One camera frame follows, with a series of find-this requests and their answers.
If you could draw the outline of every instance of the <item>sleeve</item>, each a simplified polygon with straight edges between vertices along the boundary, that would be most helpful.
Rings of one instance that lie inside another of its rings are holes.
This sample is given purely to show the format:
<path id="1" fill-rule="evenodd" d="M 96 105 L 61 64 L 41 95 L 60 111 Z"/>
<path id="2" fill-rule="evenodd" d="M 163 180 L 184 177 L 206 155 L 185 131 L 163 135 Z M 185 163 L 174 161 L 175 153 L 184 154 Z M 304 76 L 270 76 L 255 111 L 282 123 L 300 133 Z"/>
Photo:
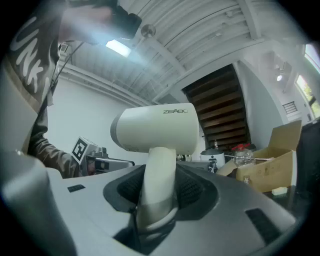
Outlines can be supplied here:
<path id="1" fill-rule="evenodd" d="M 48 168 L 57 169 L 63 179 L 79 177 L 80 169 L 73 157 L 57 149 L 44 137 L 48 131 L 47 108 L 40 113 L 32 128 L 28 154 L 38 158 Z"/>

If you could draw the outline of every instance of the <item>cable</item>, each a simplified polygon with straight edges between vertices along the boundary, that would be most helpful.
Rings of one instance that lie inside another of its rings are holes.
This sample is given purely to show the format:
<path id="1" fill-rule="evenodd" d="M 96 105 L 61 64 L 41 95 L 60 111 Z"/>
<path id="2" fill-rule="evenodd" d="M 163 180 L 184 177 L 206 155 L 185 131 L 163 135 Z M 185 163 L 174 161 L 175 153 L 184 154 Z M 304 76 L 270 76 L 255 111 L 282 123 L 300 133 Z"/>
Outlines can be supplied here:
<path id="1" fill-rule="evenodd" d="M 80 48 L 80 46 L 82 46 L 84 44 L 84 42 L 81 42 L 75 49 L 74 51 L 68 56 L 68 58 L 66 59 L 66 61 L 63 63 L 62 68 L 59 70 L 58 75 L 56 76 L 54 82 L 52 85 L 54 85 L 56 83 L 56 81 L 58 80 L 58 77 L 61 73 L 61 71 L 64 69 L 65 65 L 67 64 L 67 62 L 70 60 L 70 58 L 72 57 L 72 55 Z"/>

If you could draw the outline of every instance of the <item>ceiling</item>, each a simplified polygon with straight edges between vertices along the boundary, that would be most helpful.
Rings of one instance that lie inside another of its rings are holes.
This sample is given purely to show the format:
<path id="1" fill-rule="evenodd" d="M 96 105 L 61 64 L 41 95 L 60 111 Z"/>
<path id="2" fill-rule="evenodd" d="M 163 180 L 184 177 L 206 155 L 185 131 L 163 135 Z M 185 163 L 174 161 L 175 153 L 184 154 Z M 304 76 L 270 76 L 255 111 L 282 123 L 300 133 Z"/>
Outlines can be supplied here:
<path id="1" fill-rule="evenodd" d="M 69 68 L 76 67 L 78 73 L 84 70 L 89 77 L 94 75 L 102 83 L 94 85 L 100 90 L 105 89 L 103 84 L 116 87 L 121 94 L 142 102 L 141 106 L 154 104 L 153 99 L 180 77 L 239 47 L 256 44 L 266 35 L 283 38 L 292 31 L 283 22 L 278 4 L 271 0 L 122 0 L 119 3 L 128 13 L 142 18 L 140 28 L 154 25 L 155 36 L 145 39 L 138 30 L 134 39 L 119 40 L 132 49 L 128 58 L 104 45 L 84 43 L 68 64 Z M 79 43 L 70 43 L 67 53 Z M 76 75 L 68 70 L 64 73 L 69 77 Z M 94 84 L 83 78 L 75 80 Z M 128 100 L 123 95 L 118 97 Z"/>

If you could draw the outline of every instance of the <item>white wall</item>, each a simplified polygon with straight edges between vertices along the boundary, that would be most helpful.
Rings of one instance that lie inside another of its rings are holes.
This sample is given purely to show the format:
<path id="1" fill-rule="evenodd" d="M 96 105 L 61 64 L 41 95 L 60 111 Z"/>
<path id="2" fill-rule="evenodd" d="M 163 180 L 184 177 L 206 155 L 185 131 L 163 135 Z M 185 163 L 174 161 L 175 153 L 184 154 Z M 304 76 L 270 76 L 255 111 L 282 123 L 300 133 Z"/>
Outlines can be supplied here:
<path id="1" fill-rule="evenodd" d="M 238 61 L 233 66 L 243 93 L 251 141 L 258 150 L 263 149 L 269 144 L 272 129 L 286 123 L 285 110 L 247 64 Z"/>
<path id="2" fill-rule="evenodd" d="M 294 102 L 297 112 L 287 115 L 289 122 L 294 120 L 302 120 L 302 125 L 309 122 L 308 114 L 311 114 L 311 109 L 305 105 L 306 100 L 295 84 L 298 77 L 298 72 L 292 70 L 290 65 L 286 65 L 282 80 L 276 81 L 275 73 L 275 57 L 281 58 L 281 52 L 274 51 L 246 54 L 244 59 L 255 67 L 255 74 L 259 78 L 263 78 L 264 86 L 273 92 L 281 105 Z"/>
<path id="3" fill-rule="evenodd" d="M 112 121 L 130 105 L 63 78 L 59 79 L 53 103 L 48 107 L 48 132 L 44 136 L 58 149 L 71 152 L 78 136 L 82 136 L 106 147 L 110 158 L 134 161 L 136 165 L 146 163 L 147 153 L 125 151 L 110 136 Z"/>
<path id="4" fill-rule="evenodd" d="M 196 149 L 194 153 L 192 154 L 192 160 L 193 161 L 200 161 L 200 154 L 202 151 L 206 149 L 206 142 L 205 137 L 203 137 L 205 134 L 202 131 L 201 127 L 199 129 L 199 138 L 198 138 L 198 144 L 196 146 Z"/>

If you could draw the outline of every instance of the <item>metal bar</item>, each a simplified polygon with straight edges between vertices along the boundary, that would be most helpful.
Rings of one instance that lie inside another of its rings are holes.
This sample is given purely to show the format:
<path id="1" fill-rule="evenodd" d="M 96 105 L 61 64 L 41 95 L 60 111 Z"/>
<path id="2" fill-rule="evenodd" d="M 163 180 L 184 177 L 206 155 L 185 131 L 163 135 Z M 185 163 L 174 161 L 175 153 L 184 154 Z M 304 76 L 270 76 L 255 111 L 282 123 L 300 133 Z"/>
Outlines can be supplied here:
<path id="1" fill-rule="evenodd" d="M 294 112 L 298 112 L 298 110 L 295 109 L 294 111 L 291 111 L 291 112 L 288 111 L 286 114 L 289 115 L 289 114 L 294 113 Z"/>
<path id="2" fill-rule="evenodd" d="M 290 103 L 294 103 L 294 102 L 295 102 L 295 101 L 288 102 L 288 103 L 286 103 L 286 104 L 283 104 L 283 106 L 288 105 L 288 104 L 290 104 Z"/>
<path id="3" fill-rule="evenodd" d="M 166 59 L 179 73 L 183 75 L 186 73 L 185 67 L 172 55 L 172 53 L 166 49 L 161 43 L 159 43 L 156 39 L 147 38 L 145 40 L 153 49 L 158 51 L 159 54 L 162 55 L 164 59 Z"/>
<path id="4" fill-rule="evenodd" d="M 284 108 L 287 110 L 287 109 L 295 108 L 295 107 L 296 107 L 295 104 L 290 104 L 290 105 L 285 106 Z"/>
<path id="5" fill-rule="evenodd" d="M 230 158 L 241 158 L 241 159 L 254 159 L 254 160 L 258 160 L 258 161 L 269 161 L 271 158 L 252 158 L 252 157 L 246 157 L 246 156 L 236 156 L 236 155 L 229 155 L 229 154 L 225 154 L 225 157 L 230 157 Z"/>
<path id="6" fill-rule="evenodd" d="M 285 108 L 286 111 L 296 110 L 296 106 Z"/>

